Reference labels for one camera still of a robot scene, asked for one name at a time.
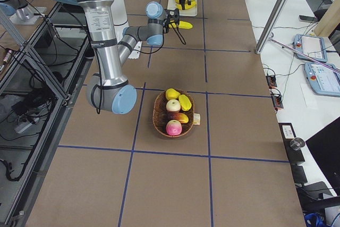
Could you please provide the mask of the brown wicker basket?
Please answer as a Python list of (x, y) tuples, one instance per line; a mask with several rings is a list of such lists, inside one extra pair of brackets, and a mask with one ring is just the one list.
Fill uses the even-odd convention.
[(166, 104), (168, 100), (166, 99), (166, 91), (163, 90), (160, 92), (154, 102), (154, 109), (152, 113), (152, 122), (154, 125), (154, 128), (163, 136), (169, 137), (169, 138), (178, 138), (185, 136), (187, 133), (189, 133), (193, 127), (193, 121), (194, 121), (194, 110), (195, 110), (195, 104), (194, 100), (191, 97), (190, 94), (188, 94), (186, 91), (180, 90), (180, 89), (175, 89), (178, 91), (180, 95), (186, 95), (186, 97), (189, 99), (191, 103), (191, 108), (187, 111), (183, 111), (182, 108), (180, 107), (180, 110), (178, 113), (182, 113), (188, 117), (187, 123), (180, 123), (182, 129), (181, 133), (175, 133), (175, 134), (169, 134), (166, 131), (166, 126), (168, 122), (170, 121), (170, 112), (166, 109)]

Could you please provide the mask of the white bear print tray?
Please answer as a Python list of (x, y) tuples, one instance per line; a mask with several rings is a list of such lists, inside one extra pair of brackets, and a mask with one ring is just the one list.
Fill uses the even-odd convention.
[[(173, 10), (173, 9), (177, 9), (176, 7), (176, 2), (175, 0), (168, 0), (167, 2), (167, 9), (168, 10)], [(180, 10), (180, 16), (196, 16), (198, 14), (198, 7), (196, 5), (196, 7), (194, 9), (188, 10), (188, 11), (182, 11)]]

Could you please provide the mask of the yellow lemon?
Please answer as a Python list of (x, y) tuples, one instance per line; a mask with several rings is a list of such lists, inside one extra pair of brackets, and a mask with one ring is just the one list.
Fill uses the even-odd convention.
[(165, 91), (165, 97), (167, 100), (178, 99), (180, 95), (181, 93), (173, 88), (169, 88)]

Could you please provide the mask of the yellow starfruit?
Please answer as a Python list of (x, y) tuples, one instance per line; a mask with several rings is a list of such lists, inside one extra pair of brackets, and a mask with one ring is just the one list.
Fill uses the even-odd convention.
[(178, 97), (178, 101), (180, 102), (181, 110), (182, 111), (189, 111), (192, 108), (192, 103), (189, 97), (185, 94), (181, 94)]

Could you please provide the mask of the red yellow mango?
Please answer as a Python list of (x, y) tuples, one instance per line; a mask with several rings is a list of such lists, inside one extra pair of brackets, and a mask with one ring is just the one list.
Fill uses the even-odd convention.
[(186, 114), (181, 112), (169, 112), (167, 113), (168, 120), (176, 120), (179, 121), (181, 124), (186, 124), (189, 122), (189, 118)]

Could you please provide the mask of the paper price tag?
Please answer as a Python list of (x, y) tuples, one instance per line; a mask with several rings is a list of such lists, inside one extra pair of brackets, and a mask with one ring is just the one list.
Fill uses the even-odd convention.
[(193, 125), (200, 125), (201, 116), (198, 113), (193, 113)]

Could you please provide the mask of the red pink apple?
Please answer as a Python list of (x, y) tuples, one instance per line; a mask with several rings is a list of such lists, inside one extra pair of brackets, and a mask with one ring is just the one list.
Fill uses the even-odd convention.
[(180, 135), (182, 132), (182, 125), (177, 120), (170, 120), (166, 124), (166, 133), (170, 136)]

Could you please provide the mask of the blue teach pendant far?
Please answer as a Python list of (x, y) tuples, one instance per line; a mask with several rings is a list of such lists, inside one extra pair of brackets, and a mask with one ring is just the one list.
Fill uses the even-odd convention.
[(304, 57), (307, 55), (319, 62), (326, 63), (328, 61), (327, 52), (325, 50), (325, 41), (322, 37), (296, 34), (294, 37), (294, 49), (299, 52), (295, 56), (301, 60), (309, 61)]

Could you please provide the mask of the blue teach pendant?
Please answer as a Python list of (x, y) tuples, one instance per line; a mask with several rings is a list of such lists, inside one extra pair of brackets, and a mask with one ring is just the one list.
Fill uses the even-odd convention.
[(294, 37), (294, 49), (299, 52), (295, 56), (301, 60), (309, 61), (304, 57), (307, 55), (319, 62), (326, 63), (328, 61), (327, 52), (325, 50), (325, 41), (322, 37), (296, 34)]
[(306, 63), (304, 71), (315, 94), (339, 97), (339, 73), (316, 63)]

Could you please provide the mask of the blue teach pendant near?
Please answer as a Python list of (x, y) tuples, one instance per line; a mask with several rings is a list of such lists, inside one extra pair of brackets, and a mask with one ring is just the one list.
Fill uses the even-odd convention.
[(306, 63), (304, 71), (315, 94), (339, 97), (339, 73), (316, 63)]

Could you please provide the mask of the aluminium frame post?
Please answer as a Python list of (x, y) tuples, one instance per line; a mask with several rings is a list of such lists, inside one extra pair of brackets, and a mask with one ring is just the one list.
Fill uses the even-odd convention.
[(267, 23), (263, 29), (263, 32), (260, 36), (260, 39), (258, 40), (258, 43), (255, 48), (255, 53), (260, 54), (266, 44), (266, 42), (269, 40), (269, 37), (273, 31), (274, 25), (276, 24), (287, 0), (277, 0), (274, 8), (267, 20)]

